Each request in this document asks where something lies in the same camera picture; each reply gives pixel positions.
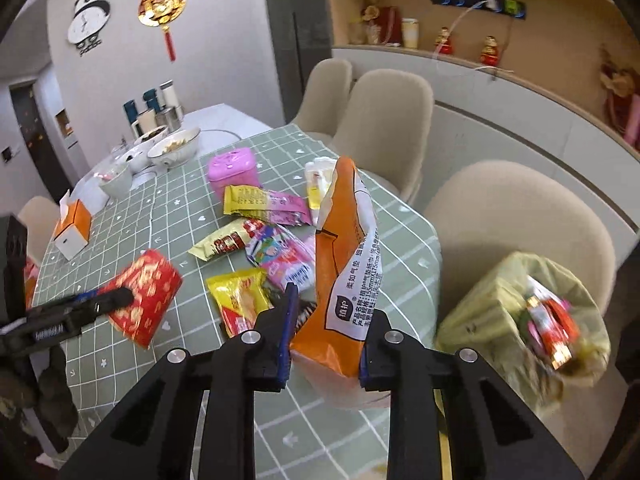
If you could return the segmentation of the dark teal bottle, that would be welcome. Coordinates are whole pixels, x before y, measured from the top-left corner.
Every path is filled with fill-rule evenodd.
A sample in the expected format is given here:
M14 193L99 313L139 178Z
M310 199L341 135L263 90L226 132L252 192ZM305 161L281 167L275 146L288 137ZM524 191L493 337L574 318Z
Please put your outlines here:
M157 99L157 92L154 88L146 90L143 93L143 99L149 110L154 110L155 114L160 114L162 108L160 107L160 101Z

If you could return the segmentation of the trash bin with yellow bag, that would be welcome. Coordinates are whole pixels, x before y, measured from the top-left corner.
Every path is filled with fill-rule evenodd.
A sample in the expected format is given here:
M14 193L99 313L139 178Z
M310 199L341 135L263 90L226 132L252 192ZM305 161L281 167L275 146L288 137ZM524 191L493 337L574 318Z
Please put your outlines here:
M552 370L526 335L527 277L566 300L580 329L574 359ZM567 387L594 386L608 367L611 343L601 312L576 276L548 258L512 252L485 274L441 322L435 346L479 353L536 414L556 408Z

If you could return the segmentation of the orange white tissue box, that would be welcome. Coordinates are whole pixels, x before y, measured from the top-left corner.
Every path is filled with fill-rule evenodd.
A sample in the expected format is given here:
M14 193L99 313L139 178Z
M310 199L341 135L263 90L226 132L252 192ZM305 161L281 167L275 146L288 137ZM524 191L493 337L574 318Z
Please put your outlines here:
M60 218L53 231L53 241L70 261L89 244L92 215L81 200L70 200L70 191L63 195L58 208Z

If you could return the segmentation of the white low cabinet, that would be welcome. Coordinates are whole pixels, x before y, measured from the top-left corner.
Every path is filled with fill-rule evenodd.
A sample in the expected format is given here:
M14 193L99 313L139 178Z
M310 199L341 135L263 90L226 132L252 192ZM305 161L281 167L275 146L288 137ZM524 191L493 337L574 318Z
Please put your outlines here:
M574 192L611 235L623 263L639 241L639 156L608 127L520 82L488 70L400 49L338 47L360 78L389 68L423 77L435 99L418 203L456 171L485 159L529 166Z

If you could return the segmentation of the right red figurine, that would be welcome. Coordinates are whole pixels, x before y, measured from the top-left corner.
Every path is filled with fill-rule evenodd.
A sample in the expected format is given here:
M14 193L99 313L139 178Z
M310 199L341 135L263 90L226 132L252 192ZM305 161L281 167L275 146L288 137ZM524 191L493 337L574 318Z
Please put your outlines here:
M494 36L488 35L485 37L483 49L480 51L480 62L489 67L498 66L498 41Z

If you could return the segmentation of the dark red gift bag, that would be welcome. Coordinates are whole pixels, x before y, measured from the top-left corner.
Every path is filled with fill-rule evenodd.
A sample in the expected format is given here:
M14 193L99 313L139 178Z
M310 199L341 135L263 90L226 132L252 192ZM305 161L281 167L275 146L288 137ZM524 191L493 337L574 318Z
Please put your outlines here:
M379 44L402 46L402 17L397 6L381 6L375 24L380 28Z

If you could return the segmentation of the orange plastic bag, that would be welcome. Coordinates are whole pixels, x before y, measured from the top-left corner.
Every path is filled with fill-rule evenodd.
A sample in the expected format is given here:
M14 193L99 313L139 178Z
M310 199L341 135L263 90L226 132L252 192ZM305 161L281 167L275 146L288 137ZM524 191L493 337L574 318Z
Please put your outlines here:
M383 271L371 196L346 156L335 164L314 240L317 307L290 344L295 367L336 408L386 408L387 393L367 392L359 382Z

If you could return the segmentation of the red figurine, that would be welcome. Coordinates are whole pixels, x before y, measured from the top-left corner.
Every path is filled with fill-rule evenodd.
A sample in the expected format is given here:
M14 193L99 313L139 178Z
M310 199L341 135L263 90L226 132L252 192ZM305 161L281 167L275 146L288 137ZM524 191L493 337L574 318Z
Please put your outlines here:
M480 51L480 62L489 67L498 66L498 41L494 36L488 35L485 37L483 49Z
M439 35L435 41L434 55L452 55L454 48L450 39L450 30L446 26L442 26Z

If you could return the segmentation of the black snack wrapper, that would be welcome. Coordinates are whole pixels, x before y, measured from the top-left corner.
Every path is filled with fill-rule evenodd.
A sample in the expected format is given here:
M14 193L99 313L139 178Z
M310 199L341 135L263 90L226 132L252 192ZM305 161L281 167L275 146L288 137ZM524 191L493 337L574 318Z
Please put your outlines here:
M275 304L283 297L283 292L280 290L270 288L268 289L267 295L272 304ZM314 311L317 309L317 304L314 301L309 301L303 298L299 299L299 310L297 315L297 320L295 323L295 331L299 332L302 327L309 320L311 315L314 314Z

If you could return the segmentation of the red paper cup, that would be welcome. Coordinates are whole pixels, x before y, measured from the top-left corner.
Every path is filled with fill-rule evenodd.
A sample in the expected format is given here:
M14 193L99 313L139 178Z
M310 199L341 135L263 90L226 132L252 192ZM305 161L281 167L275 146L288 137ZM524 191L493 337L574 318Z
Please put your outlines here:
M100 288L110 292L119 287L131 290L129 307L111 312L111 323L143 349L149 349L160 322L182 285L182 277L160 252L146 250L136 261Z

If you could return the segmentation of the pink white colourful packet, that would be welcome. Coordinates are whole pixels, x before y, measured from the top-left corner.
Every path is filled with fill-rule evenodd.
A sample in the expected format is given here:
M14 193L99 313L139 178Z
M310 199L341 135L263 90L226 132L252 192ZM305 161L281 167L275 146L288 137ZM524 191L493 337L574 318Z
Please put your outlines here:
M314 252L282 226L263 226L245 248L246 258L266 272L274 287L294 284L300 292L314 287Z

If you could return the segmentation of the red chinese knot ornament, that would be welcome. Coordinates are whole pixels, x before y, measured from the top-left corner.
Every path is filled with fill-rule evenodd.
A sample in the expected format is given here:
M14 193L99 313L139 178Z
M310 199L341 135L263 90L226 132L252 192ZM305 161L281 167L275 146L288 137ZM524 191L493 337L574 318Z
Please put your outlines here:
M148 27L159 28L163 32L169 61L176 60L174 42L171 38L170 24L183 12L186 0L140 0L138 20Z

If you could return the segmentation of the beige chair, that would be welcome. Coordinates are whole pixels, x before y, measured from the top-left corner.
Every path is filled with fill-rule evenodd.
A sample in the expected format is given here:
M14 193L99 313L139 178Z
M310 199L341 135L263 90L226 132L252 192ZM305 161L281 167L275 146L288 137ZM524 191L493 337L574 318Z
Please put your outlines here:
M327 58L311 71L303 102L292 123L308 136L329 143L337 132L352 88L352 63Z
M58 205L42 196L29 200L17 216L27 230L27 257L40 266L60 218Z
M422 181L433 110L433 89L423 77L369 70L350 92L330 149L382 178L409 203Z
M442 251L438 318L512 252L547 257L574 273L601 312L616 275L600 218L555 180L516 162L484 160L456 172L428 203Z

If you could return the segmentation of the left red figurine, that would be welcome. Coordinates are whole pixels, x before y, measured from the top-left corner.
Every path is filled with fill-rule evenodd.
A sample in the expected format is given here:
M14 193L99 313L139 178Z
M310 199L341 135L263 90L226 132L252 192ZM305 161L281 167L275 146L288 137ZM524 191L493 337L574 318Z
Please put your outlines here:
M452 55L454 48L450 39L450 30L446 26L442 26L439 35L435 41L434 55Z

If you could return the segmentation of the pink tin box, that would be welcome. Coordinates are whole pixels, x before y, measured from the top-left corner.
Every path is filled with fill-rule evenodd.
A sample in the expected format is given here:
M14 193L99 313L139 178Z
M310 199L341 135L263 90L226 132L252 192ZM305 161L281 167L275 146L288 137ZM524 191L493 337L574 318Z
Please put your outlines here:
M250 148L235 148L214 156L208 163L207 181L220 200L224 199L224 190L229 185L262 186Z

